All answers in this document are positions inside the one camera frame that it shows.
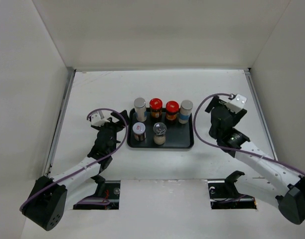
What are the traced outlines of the blue label spice shaker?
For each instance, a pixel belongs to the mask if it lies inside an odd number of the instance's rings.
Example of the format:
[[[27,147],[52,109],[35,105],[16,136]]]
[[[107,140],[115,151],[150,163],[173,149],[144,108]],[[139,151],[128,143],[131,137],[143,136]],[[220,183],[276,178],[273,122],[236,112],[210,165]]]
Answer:
[[[186,124],[190,118],[190,114],[193,108],[193,102],[190,100],[183,100],[179,109],[178,121],[181,124]]]

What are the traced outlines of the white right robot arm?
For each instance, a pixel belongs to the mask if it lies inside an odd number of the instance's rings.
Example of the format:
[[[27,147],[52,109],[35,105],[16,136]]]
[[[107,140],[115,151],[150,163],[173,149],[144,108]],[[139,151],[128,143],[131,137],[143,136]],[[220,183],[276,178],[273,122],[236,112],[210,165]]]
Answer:
[[[205,111],[211,115],[209,135],[215,147],[245,163],[263,179],[234,171],[225,179],[224,191],[230,197],[247,194],[274,207],[291,223],[305,220],[305,173],[271,159],[235,126],[246,114],[246,97],[231,94],[229,101],[212,96]]]

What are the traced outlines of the red lid sauce jar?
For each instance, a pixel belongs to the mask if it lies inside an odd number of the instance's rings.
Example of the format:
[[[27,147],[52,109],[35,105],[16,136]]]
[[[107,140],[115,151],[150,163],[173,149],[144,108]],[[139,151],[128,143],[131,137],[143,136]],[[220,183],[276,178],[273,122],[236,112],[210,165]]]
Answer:
[[[166,103],[165,111],[165,121],[170,124],[176,123],[179,104],[176,101],[169,101]]]

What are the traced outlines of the silver lid blue shaker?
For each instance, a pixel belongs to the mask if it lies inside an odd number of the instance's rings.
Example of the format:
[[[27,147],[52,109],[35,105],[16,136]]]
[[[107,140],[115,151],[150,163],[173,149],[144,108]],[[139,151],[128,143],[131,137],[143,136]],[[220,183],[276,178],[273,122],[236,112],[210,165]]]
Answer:
[[[136,98],[134,100],[134,109],[136,113],[136,119],[139,122],[145,122],[147,119],[146,101],[144,98]]]

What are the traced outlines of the clear lid salt grinder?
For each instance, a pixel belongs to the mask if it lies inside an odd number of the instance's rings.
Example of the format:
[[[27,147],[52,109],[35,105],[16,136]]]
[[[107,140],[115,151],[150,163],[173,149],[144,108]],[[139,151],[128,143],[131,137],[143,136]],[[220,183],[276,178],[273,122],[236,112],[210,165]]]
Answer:
[[[153,126],[153,132],[154,132],[154,136],[153,136],[153,140],[155,142],[155,144],[157,145],[162,145],[165,143],[166,141],[166,131],[167,131],[167,127],[164,123],[162,122],[157,122],[154,124]]]

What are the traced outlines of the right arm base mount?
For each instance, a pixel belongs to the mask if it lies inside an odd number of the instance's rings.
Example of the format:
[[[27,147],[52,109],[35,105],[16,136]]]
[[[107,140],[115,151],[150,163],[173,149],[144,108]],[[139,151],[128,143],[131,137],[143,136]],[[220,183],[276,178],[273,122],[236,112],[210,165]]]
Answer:
[[[211,179],[207,181],[211,209],[257,209],[255,198],[240,194],[234,185],[244,175],[244,172],[234,171],[225,179]]]

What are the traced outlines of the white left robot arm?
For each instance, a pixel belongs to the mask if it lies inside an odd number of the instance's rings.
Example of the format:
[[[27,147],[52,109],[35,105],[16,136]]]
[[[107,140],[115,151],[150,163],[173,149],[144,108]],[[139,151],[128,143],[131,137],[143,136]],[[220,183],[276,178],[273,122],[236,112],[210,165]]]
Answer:
[[[105,186],[99,182],[100,173],[112,161],[112,155],[123,145],[117,139],[118,132],[128,131],[130,119],[127,111],[110,110],[111,116],[101,116],[103,109],[91,111],[87,120],[98,131],[91,151],[76,166],[48,178],[38,178],[28,197],[21,205],[21,213],[43,228],[52,230],[62,219],[64,212],[75,204],[84,203],[84,198],[101,198]]]

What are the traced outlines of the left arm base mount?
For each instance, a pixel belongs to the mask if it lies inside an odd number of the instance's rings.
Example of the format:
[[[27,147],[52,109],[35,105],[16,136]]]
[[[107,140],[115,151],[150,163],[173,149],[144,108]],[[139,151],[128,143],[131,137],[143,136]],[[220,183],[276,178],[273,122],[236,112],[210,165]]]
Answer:
[[[73,206],[74,210],[118,210],[120,204],[121,181],[106,180],[98,175],[92,177],[97,184],[95,192]]]

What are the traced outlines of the red lid chili jar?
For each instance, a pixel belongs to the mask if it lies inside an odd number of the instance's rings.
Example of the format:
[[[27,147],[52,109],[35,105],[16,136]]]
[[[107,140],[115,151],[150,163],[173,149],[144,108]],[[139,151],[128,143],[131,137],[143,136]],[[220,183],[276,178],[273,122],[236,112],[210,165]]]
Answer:
[[[162,118],[162,100],[153,98],[150,100],[150,117],[155,122],[160,122]]]

